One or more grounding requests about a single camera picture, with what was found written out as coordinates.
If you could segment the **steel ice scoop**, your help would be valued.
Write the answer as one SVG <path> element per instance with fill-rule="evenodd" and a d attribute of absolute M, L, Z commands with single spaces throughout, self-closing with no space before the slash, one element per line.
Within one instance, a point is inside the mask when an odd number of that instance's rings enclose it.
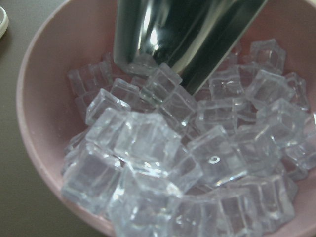
<path fill-rule="evenodd" d="M 265 5 L 264 0 L 120 0 L 114 62 L 134 75 L 166 63 L 195 94 Z"/>

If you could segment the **pink bowl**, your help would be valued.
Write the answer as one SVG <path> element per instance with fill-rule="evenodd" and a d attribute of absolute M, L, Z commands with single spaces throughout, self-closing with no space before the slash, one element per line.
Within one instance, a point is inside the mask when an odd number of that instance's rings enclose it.
<path fill-rule="evenodd" d="M 69 69 L 97 62 L 113 48 L 117 2 L 68 0 L 42 24 L 19 72 L 16 107 L 29 157 L 43 181 L 60 198 L 66 143 L 84 130 L 66 78 Z M 311 110 L 316 109 L 316 3 L 271 0 L 244 34 L 251 42 L 275 38 L 286 50 L 286 72 L 305 79 Z"/>

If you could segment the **pile of clear ice cubes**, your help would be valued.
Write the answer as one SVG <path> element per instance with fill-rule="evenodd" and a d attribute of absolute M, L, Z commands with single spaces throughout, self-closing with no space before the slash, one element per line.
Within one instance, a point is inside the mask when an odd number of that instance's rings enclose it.
<path fill-rule="evenodd" d="M 242 64 L 240 51 L 195 96 L 147 54 L 140 77 L 117 74 L 111 54 L 68 71 L 86 129 L 64 150 L 62 196 L 118 237 L 261 237 L 292 220 L 316 115 L 275 39 Z"/>

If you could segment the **cream rabbit tray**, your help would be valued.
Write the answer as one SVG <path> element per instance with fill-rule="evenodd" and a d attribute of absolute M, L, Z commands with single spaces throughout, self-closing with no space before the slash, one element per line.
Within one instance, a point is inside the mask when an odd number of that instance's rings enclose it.
<path fill-rule="evenodd" d="M 7 12 L 3 7 L 0 6 L 0 39 L 3 37 L 5 32 L 7 31 L 9 24 L 9 17 Z"/>

